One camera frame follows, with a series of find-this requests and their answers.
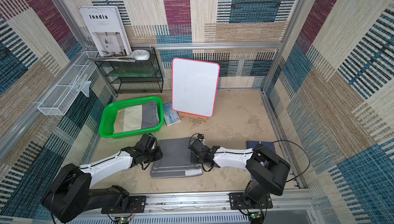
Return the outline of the beige cream pillowcase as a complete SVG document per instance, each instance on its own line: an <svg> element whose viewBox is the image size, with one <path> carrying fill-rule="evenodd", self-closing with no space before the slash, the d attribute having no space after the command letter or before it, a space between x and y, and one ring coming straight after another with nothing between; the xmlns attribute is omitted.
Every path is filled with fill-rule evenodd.
<svg viewBox="0 0 394 224"><path fill-rule="evenodd" d="M142 105L121 109L117 112L114 134L140 130L142 125Z"/></svg>

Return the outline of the green plastic basket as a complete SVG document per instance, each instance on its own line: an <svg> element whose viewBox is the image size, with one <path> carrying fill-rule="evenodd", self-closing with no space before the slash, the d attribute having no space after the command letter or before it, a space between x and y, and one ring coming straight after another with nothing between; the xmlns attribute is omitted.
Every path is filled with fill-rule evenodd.
<svg viewBox="0 0 394 224"><path fill-rule="evenodd" d="M102 138L126 138L155 133L163 123L163 101L160 97L117 101L104 108L99 134Z"/></svg>

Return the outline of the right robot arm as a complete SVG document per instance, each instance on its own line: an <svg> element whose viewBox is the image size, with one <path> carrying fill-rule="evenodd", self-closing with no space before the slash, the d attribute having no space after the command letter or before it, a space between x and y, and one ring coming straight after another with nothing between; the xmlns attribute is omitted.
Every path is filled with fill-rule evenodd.
<svg viewBox="0 0 394 224"><path fill-rule="evenodd" d="M204 136L199 134L189 142L191 162L213 168L237 168L248 171L253 179L247 184L241 204L256 209L263 204L269 194L283 195L290 171L289 163L270 150L258 144L252 149L232 150L224 147L208 147Z"/></svg>

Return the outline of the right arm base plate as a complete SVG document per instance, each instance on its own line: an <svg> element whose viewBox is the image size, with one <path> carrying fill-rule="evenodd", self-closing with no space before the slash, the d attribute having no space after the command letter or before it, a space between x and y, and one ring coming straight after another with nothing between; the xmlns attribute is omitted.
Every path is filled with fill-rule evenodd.
<svg viewBox="0 0 394 224"><path fill-rule="evenodd" d="M232 210L250 210L250 209L272 209L273 203L271 196L267 194L259 201L254 201L250 198L245 198L241 192L228 193L230 208Z"/></svg>

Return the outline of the wooden whiteboard easel stand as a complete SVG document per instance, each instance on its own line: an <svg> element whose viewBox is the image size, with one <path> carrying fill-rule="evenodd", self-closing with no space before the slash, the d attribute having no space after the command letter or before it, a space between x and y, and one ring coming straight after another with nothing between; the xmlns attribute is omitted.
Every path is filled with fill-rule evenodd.
<svg viewBox="0 0 394 224"><path fill-rule="evenodd" d="M181 117L181 118L191 118L191 119L195 119L195 120L200 120L200 121L203 121L203 122L207 122L207 120L208 120L208 118L207 117L205 117L205 116L200 116L200 115L194 115L194 114L188 114L188 113L182 113L182 112L179 112L179 116Z"/></svg>

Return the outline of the navy blue pillowcase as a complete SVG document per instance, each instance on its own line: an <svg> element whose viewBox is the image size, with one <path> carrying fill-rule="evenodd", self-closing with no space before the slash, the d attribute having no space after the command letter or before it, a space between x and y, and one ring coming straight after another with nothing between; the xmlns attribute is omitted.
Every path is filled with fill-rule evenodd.
<svg viewBox="0 0 394 224"><path fill-rule="evenodd" d="M266 147L267 149L271 150L274 154L276 154L275 144L271 144L270 142L266 142L266 141L247 141L246 145L247 145L247 149L254 149L256 146L257 147ZM273 163L273 162L266 160L266 161L264 161L263 166L267 167L267 164L269 164L269 163ZM251 174L251 179L254 180L255 179L254 175L252 173L250 173L250 174Z"/></svg>

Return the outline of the blue paperback book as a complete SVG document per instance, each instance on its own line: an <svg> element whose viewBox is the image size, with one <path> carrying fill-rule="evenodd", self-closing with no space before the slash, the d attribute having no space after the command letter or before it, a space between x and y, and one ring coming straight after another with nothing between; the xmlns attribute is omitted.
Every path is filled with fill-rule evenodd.
<svg viewBox="0 0 394 224"><path fill-rule="evenodd" d="M181 122L178 112L172 108L172 102L163 104L163 114L167 126Z"/></svg>

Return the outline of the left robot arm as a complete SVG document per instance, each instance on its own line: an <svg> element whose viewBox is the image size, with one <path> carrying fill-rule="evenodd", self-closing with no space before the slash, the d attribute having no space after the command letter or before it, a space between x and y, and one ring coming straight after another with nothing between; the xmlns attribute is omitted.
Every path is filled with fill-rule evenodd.
<svg viewBox="0 0 394 224"><path fill-rule="evenodd" d="M157 139L152 134L144 134L135 146L123 148L97 162L79 166L70 163L61 168L42 197L41 204L50 212L52 219L62 223L98 208L132 213L135 203L126 189L118 185L104 189L93 189L93 186L115 173L136 166L145 170L162 156Z"/></svg>

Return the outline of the white Inedia poster board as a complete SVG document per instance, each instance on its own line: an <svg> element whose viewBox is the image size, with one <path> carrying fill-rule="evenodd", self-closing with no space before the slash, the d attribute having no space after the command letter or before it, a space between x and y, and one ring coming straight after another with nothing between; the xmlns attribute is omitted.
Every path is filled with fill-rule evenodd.
<svg viewBox="0 0 394 224"><path fill-rule="evenodd" d="M117 6L82 6L80 14L101 57L131 55Z"/></svg>

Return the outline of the grey striped pillowcase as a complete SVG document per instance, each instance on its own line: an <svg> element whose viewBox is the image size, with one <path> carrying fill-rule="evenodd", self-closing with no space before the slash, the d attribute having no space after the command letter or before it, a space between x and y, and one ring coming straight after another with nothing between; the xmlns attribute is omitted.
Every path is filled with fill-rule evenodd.
<svg viewBox="0 0 394 224"><path fill-rule="evenodd" d="M158 146L162 158L154 162L151 170L152 178L183 178L203 174L200 164L191 162L189 138L159 140Z"/></svg>

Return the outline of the pink framed whiteboard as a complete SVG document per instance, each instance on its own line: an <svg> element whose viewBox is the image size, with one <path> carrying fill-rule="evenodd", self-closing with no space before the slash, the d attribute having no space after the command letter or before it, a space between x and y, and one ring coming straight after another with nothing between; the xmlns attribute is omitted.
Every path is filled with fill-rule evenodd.
<svg viewBox="0 0 394 224"><path fill-rule="evenodd" d="M214 62L172 60L172 108L181 113L211 117L220 66Z"/></svg>

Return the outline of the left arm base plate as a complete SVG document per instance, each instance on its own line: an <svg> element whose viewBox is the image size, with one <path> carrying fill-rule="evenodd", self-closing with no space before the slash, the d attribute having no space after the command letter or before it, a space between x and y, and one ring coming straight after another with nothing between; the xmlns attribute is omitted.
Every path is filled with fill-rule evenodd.
<svg viewBox="0 0 394 224"><path fill-rule="evenodd" d="M129 196L125 208L122 207L105 207L101 210L102 214L131 214L133 213L143 213L145 211L147 196L136 195Z"/></svg>

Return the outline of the magazines on shelf top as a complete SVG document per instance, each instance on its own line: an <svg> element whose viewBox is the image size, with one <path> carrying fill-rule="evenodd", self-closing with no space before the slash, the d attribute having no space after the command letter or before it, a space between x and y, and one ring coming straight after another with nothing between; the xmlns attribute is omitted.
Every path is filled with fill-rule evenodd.
<svg viewBox="0 0 394 224"><path fill-rule="evenodd" d="M130 56L121 57L88 57L90 61L106 61L106 62L136 62L136 59Z"/></svg>

